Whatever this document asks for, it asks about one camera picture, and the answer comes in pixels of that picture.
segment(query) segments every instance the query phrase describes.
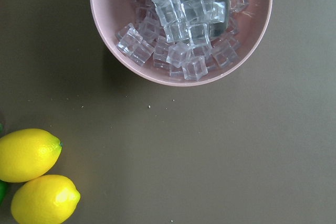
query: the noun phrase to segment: gray table surface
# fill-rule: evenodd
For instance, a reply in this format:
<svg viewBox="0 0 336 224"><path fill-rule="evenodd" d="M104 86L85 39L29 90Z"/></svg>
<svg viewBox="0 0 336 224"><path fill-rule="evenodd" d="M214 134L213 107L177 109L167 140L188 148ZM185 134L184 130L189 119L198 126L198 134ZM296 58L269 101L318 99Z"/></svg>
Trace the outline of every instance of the gray table surface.
<svg viewBox="0 0 336 224"><path fill-rule="evenodd" d="M0 121L63 141L49 173L82 196L65 223L336 223L335 11L274 0L238 70L173 88L114 59L89 0L0 0Z"/></svg>

